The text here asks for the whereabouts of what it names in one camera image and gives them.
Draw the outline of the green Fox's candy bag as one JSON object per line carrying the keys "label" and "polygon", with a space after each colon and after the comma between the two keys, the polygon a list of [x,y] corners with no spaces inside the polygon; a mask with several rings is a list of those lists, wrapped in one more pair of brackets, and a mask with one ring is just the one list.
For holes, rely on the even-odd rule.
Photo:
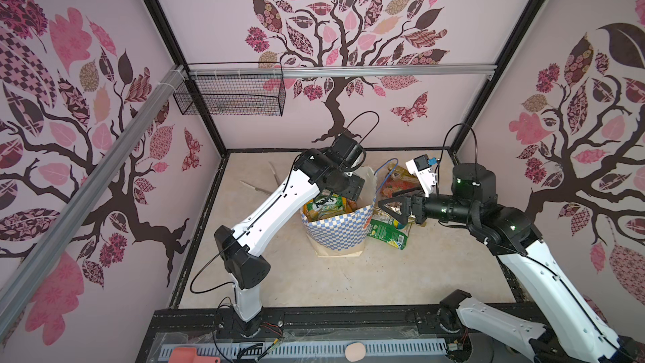
{"label": "green Fox's candy bag", "polygon": [[398,250],[404,250],[413,224],[400,225],[396,220],[381,221],[373,217],[370,221],[368,236],[386,243]]}

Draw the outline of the red gold fruit candy bag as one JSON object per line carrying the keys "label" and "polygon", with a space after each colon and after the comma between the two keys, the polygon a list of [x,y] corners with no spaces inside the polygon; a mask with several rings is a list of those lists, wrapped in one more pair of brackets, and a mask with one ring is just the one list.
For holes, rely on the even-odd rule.
{"label": "red gold fruit candy bag", "polygon": [[387,198],[410,195],[415,191],[422,191],[418,179],[410,174],[403,166],[398,166],[395,161],[390,161],[382,168],[383,182],[377,189],[376,210],[382,211],[379,202]]}

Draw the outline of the colourful spring tea candy bag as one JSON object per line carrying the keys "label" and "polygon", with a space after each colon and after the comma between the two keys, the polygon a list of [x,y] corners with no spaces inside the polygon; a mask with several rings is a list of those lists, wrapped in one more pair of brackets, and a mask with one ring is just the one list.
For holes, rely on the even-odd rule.
{"label": "colourful spring tea candy bag", "polygon": [[337,194],[320,194],[305,204],[302,213],[309,222],[315,222],[353,213],[357,208],[355,201],[348,200]]}

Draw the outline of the blue checkered paper bag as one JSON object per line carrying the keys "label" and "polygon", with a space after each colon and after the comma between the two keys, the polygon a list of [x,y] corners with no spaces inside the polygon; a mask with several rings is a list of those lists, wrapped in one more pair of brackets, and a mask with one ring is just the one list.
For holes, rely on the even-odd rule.
{"label": "blue checkered paper bag", "polygon": [[301,208],[302,223],[317,257],[358,257],[364,252],[370,221],[376,210],[377,189],[384,180],[381,170],[390,161],[398,164],[398,159],[392,158],[375,170],[361,167],[355,172],[366,182],[356,201],[358,208],[353,213],[309,222]]}

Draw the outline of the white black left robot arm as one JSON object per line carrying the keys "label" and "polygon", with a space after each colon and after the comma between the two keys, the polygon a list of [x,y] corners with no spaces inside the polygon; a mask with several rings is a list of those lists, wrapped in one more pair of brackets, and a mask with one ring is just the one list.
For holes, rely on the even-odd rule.
{"label": "white black left robot arm", "polygon": [[364,178],[355,171],[365,159],[365,149],[347,134],[339,135],[329,147],[306,150],[295,157],[287,178],[257,210],[231,229],[222,225],[216,230],[218,257],[233,281],[234,321],[243,335],[253,336],[260,330],[260,284],[270,272],[270,263],[262,256],[266,247],[320,193],[356,202]]}

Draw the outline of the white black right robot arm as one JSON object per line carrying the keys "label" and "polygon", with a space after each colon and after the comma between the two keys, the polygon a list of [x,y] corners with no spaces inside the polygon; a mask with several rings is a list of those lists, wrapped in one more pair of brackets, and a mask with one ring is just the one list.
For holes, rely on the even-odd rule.
{"label": "white black right robot arm", "polygon": [[418,157],[406,164],[422,193],[379,201],[381,210],[404,224],[434,219],[466,229],[527,290],[546,321],[521,319],[455,290],[440,304],[448,332],[473,329],[532,362],[634,362],[638,343],[619,336],[584,300],[564,274],[534,222],[517,208],[497,202],[496,175],[478,163],[452,172],[450,195],[438,191],[439,176]]}

